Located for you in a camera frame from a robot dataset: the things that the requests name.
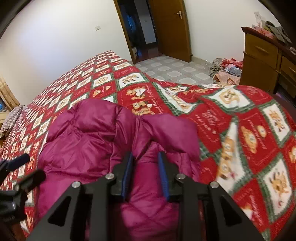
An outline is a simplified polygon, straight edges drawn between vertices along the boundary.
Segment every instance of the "striped pillow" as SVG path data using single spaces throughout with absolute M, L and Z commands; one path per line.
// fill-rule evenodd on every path
M 15 122 L 17 121 L 20 113 L 22 112 L 22 108 L 24 105 L 19 105 L 9 113 L 7 118 L 5 119 L 1 130 L 0 130 L 0 138 L 3 136 L 7 136 L 8 133 L 11 131 L 12 127 L 14 126 Z

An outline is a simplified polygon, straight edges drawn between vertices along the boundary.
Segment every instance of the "open door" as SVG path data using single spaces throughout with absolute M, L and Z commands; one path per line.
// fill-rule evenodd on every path
M 149 0 L 159 51 L 191 62 L 189 27 L 183 0 Z

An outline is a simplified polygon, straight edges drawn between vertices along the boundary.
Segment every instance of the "bedspread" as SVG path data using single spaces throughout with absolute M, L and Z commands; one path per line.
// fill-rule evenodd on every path
M 37 168 L 48 128 L 58 115 L 86 98 L 118 103 L 135 115 L 171 113 L 193 121 L 200 140 L 200 182 L 217 180 L 266 240 L 284 226 L 295 206 L 296 126 L 270 95 L 249 86 L 162 82 L 108 51 L 78 65 L 40 93 L 22 112 L 2 158 L 28 153 L 28 164 L 2 189 Z M 29 193 L 21 222 L 34 223 L 37 191 Z

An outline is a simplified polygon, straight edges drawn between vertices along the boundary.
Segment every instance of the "wall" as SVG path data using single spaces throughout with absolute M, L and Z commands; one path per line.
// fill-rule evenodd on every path
M 131 60 L 112 0 L 33 0 L 0 39 L 0 73 L 28 104 L 59 76 L 108 50 Z
M 146 44 L 156 42 L 153 24 L 146 0 L 134 0 L 134 2 L 139 15 Z
M 255 11 L 279 26 L 273 14 L 258 0 L 184 0 L 192 54 L 204 60 L 243 60 L 244 33 L 241 27 L 256 24 Z

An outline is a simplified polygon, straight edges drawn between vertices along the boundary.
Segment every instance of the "beige curtain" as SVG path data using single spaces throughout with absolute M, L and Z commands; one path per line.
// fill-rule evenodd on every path
M 2 76 L 0 76 L 0 97 L 10 110 L 20 105 Z

